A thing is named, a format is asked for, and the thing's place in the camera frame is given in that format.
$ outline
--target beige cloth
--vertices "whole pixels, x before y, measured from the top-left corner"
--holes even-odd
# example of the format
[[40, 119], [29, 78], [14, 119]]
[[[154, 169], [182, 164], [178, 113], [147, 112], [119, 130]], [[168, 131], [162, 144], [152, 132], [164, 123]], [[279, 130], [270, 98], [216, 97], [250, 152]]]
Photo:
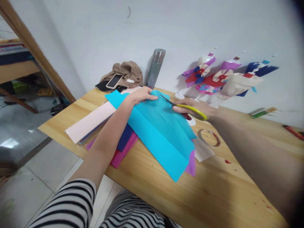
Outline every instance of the beige cloth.
[[120, 86], [135, 88], [143, 83], [143, 73], [139, 66], [133, 61], [123, 62], [121, 65], [115, 63], [112, 69], [113, 70], [110, 73], [102, 76], [99, 83], [104, 80], [110, 80], [115, 74], [123, 75], [123, 78], [118, 83]]

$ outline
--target tape roll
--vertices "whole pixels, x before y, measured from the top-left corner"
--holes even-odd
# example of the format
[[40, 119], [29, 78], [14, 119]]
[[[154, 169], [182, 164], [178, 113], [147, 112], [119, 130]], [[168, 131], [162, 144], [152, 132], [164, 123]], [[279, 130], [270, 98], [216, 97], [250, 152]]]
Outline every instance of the tape roll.
[[[207, 143], [207, 142], [203, 139], [203, 137], [202, 137], [202, 131], [207, 131], [207, 132], [209, 132], [209, 133], [212, 133], [213, 136], [216, 138], [217, 144], [213, 146], [213, 145], [210, 145], [209, 143]], [[219, 146], [221, 145], [221, 140], [219, 139], [219, 137], [218, 137], [215, 133], [213, 133], [212, 131], [210, 131], [210, 130], [200, 129], [200, 130], [198, 131], [198, 135], [199, 135], [199, 139], [200, 139], [201, 141], [203, 141], [206, 145], [210, 146], [210, 147], [219, 147]]]

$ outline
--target hand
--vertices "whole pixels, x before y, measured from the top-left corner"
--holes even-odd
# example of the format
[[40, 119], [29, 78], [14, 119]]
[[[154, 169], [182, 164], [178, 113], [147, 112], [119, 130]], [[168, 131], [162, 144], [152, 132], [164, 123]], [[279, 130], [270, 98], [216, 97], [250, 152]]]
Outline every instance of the hand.
[[[200, 102], [197, 102], [197, 101], [195, 101], [193, 99], [190, 99], [190, 98], [186, 98], [186, 99], [183, 99], [183, 100], [176, 101], [176, 102], [174, 102], [174, 104], [176, 104], [176, 105], [177, 104], [189, 105], [189, 106], [192, 106], [192, 107], [196, 108], [197, 110], [200, 110], [202, 113], [204, 113], [207, 116], [207, 121], [209, 121], [210, 118], [212, 118], [214, 113], [217, 111], [216, 108], [213, 108], [213, 107], [209, 106], [205, 102], [200, 103]], [[176, 112], [188, 113], [188, 114], [190, 114], [194, 117], [201, 118], [201, 116], [199, 116], [198, 114], [196, 114], [195, 112], [193, 112], [189, 109], [182, 108], [182, 107], [177, 107], [177, 106], [173, 106], [172, 108]]]
[[150, 95], [151, 92], [152, 92], [152, 89], [144, 86], [144, 87], [140, 88], [139, 90], [128, 95], [127, 98], [128, 98], [128, 100], [133, 102], [134, 105], [138, 105], [140, 102], [142, 102], [143, 100], [146, 100], [146, 99], [157, 100], [158, 96]]

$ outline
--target striped shirt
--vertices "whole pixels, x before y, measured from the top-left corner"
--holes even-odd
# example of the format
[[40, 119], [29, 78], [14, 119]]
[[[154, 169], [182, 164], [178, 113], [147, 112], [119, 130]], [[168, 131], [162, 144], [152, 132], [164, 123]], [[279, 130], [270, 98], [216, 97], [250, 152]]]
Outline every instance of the striped shirt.
[[[95, 196], [96, 187], [92, 181], [72, 180], [56, 193], [52, 201], [28, 228], [89, 228]], [[178, 227], [178, 225], [142, 199], [132, 195], [119, 201], [110, 213], [108, 210], [100, 227], [167, 228]]]

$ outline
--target gray water bottle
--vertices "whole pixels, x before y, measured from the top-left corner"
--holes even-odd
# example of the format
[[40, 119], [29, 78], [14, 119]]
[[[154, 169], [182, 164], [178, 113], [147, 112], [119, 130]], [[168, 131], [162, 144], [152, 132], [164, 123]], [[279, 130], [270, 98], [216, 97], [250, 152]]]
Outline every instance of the gray water bottle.
[[154, 50], [152, 62], [148, 74], [147, 87], [154, 89], [159, 71], [162, 67], [162, 62], [164, 60], [166, 51], [164, 49], [157, 48]]

